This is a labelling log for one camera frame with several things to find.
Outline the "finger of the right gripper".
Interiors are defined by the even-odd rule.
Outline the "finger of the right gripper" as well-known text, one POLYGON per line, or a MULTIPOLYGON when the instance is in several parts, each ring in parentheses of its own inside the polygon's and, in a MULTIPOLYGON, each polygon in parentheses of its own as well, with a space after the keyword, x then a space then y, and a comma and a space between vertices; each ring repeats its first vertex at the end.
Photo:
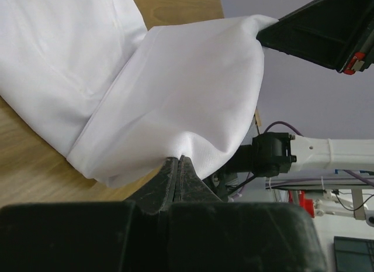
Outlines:
POLYGON ((257 34, 264 47, 337 71, 349 42, 371 20, 373 0, 313 0, 257 34))

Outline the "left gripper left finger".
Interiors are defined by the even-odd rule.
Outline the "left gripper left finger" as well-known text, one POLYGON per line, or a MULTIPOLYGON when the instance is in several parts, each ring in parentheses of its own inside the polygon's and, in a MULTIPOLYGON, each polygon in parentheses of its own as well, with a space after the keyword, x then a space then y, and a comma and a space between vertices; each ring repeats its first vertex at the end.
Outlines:
POLYGON ((1 208, 2 271, 168 271, 164 208, 177 159, 119 202, 28 203, 1 208))

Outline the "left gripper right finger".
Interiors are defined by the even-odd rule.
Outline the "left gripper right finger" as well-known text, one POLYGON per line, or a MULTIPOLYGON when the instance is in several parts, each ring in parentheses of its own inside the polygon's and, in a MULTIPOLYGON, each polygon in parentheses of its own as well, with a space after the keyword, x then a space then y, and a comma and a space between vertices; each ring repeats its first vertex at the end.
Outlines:
POLYGON ((271 202, 175 202, 169 271, 326 271, 310 215, 271 202))

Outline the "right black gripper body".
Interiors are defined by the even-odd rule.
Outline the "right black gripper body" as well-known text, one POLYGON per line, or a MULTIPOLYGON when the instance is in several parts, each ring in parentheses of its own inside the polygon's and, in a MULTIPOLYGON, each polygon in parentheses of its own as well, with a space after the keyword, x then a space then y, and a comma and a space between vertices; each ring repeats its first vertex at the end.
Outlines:
POLYGON ((373 20, 367 23, 349 42, 342 60, 338 63, 338 73, 354 75, 363 72, 373 64, 373 20))

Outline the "white t-shirt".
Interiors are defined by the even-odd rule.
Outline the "white t-shirt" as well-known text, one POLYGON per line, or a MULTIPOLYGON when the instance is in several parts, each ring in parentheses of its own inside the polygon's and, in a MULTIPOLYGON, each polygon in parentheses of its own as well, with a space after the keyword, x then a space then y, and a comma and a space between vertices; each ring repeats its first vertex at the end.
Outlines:
POLYGON ((275 22, 147 29, 133 0, 1 0, 1 97, 88 179, 121 187, 182 156, 203 179, 250 128, 275 22))

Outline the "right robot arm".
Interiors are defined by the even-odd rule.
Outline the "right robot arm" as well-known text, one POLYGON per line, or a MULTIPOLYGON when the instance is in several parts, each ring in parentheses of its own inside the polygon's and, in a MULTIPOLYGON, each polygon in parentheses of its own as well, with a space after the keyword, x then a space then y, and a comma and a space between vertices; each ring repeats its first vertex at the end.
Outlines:
MULTIPOLYGON (((338 73, 353 75, 373 63, 373 0, 313 0, 261 30, 257 39, 270 49, 338 73)), ((301 170, 373 170, 372 140, 313 139, 266 130, 234 156, 209 181, 218 196, 230 195, 229 176, 251 179, 301 170)))

